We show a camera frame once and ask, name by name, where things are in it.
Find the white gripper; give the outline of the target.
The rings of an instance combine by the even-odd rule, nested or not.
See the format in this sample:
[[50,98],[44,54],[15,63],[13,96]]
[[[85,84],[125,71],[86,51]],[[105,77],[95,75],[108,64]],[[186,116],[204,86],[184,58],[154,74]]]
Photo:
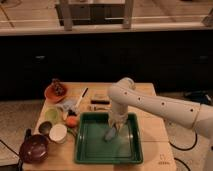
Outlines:
[[128,119],[128,109],[121,110],[110,109],[108,113],[108,124],[120,131]]

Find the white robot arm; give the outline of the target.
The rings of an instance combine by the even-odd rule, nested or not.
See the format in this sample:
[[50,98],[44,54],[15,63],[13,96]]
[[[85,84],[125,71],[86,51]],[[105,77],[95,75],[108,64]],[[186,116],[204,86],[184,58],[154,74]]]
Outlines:
[[120,130],[126,123],[128,107],[136,107],[168,119],[210,140],[203,171],[213,171],[213,106],[162,96],[150,96],[135,89],[131,78],[124,77],[107,90],[111,101],[108,124]]

